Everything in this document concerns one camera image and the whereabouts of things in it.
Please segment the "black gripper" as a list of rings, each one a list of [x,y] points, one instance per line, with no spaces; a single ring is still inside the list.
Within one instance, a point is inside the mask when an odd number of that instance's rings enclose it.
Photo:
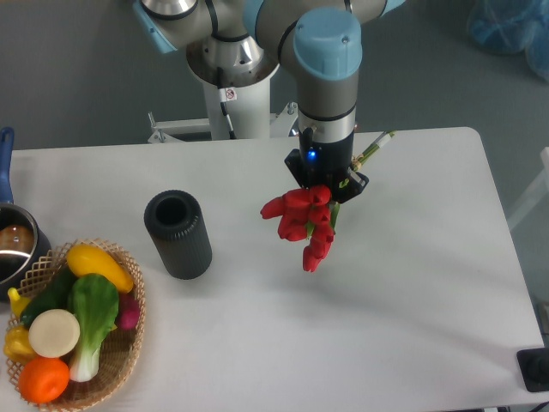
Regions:
[[[369,179],[351,168],[353,133],[338,142],[319,142],[317,136],[312,128],[306,128],[299,134],[299,147],[284,160],[298,186],[325,185],[338,203],[359,196]]]

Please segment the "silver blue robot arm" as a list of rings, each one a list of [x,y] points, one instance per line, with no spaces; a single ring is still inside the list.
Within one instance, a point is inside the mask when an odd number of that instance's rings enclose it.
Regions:
[[[267,138],[270,80],[297,83],[299,145],[286,164],[305,188],[326,185],[344,203],[367,178],[353,169],[361,27],[395,1],[135,1],[132,8],[163,53],[184,52],[202,83],[214,140]]]

